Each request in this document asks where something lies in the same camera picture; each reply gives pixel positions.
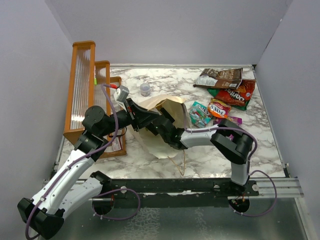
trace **white wall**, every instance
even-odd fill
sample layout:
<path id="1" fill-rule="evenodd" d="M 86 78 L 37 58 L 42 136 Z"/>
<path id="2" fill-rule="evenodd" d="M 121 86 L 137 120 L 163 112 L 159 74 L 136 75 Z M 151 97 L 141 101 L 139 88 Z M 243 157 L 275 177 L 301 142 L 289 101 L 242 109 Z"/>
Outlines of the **white wall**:
<path id="1" fill-rule="evenodd" d="M 280 151 L 320 237 L 320 1 L 294 0 L 256 67 Z"/>
<path id="2" fill-rule="evenodd" d="M 47 0 L 112 64 L 257 64 L 292 0 Z"/>
<path id="3" fill-rule="evenodd" d="M 44 0 L 0 1 L 0 239 L 24 239 L 17 204 L 48 179 L 65 119 L 72 45 Z"/>

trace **purple wrapper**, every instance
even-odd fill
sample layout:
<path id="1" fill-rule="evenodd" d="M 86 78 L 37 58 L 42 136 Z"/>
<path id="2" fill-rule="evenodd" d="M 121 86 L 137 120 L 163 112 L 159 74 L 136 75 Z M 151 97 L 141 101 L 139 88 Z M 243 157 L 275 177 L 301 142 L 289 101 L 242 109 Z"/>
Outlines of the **purple wrapper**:
<path id="1" fill-rule="evenodd" d="M 214 124 L 219 124 L 224 118 L 216 117 L 214 120 Z M 236 116 L 228 116 L 226 119 L 237 124 L 238 126 L 242 124 L 242 118 Z"/>

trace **white marble surface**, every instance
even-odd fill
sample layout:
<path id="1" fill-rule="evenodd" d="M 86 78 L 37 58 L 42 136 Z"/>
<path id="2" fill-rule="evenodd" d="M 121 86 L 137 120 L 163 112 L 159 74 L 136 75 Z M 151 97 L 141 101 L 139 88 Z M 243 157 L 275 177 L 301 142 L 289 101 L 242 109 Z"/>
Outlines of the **white marble surface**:
<path id="1" fill-rule="evenodd" d="M 186 99 L 189 109 L 194 101 L 207 105 L 211 95 L 205 89 L 193 87 L 203 68 L 114 68 L 111 76 L 120 76 L 122 84 L 129 88 L 129 97 L 136 103 L 150 97 L 170 94 Z M 254 79 L 250 68 L 243 69 L 243 78 Z M 152 92 L 149 97 L 140 95 L 140 85 L 148 83 Z M 272 177 L 284 177 L 282 163 L 269 125 L 267 114 L 255 87 L 246 111 L 233 108 L 230 116 L 242 118 L 241 127 L 253 134 L 257 151 L 251 158 L 251 171 L 262 170 Z M 72 144 L 65 140 L 59 166 L 67 160 Z M 111 178 L 226 178 L 231 176 L 231 164 L 212 146 L 196 146 L 186 150 L 186 169 L 181 176 L 169 159 L 157 159 L 146 152 L 135 138 L 126 134 L 126 156 L 99 159 L 82 176 L 87 179 L 92 172 L 101 171 Z M 183 166 L 183 153 L 174 160 Z M 259 173 L 255 177 L 264 177 Z"/>

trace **brown snack bag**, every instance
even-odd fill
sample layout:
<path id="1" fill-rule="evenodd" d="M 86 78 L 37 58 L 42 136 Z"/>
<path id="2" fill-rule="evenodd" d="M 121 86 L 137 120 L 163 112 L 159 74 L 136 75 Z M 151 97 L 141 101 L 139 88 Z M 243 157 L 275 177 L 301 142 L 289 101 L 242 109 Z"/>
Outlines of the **brown snack bag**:
<path id="1" fill-rule="evenodd" d="M 242 70 L 237 68 L 218 71 L 206 68 L 193 86 L 206 89 L 237 89 L 242 82 Z"/>

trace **brown paper bag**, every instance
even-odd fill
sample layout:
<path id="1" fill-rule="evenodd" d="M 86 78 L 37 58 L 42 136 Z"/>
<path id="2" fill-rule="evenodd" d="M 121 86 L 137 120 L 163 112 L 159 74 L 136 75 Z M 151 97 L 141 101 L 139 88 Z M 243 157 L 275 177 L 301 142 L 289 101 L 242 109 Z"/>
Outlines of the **brown paper bag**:
<path id="1" fill-rule="evenodd" d="M 161 106 L 174 118 L 175 121 L 173 125 L 176 128 L 184 127 L 184 117 L 186 117 L 186 126 L 187 128 L 190 128 L 191 120 L 189 114 L 186 112 L 184 116 L 183 108 L 181 106 L 185 101 L 185 99 L 178 96 L 159 95 L 138 104 L 147 110 L 152 110 Z M 134 131 L 132 127 L 128 129 L 142 147 L 158 159 L 166 159 L 168 157 L 173 158 L 181 151 L 174 149 L 165 143 L 160 134 L 155 136 L 146 128 L 141 129 L 139 132 Z"/>

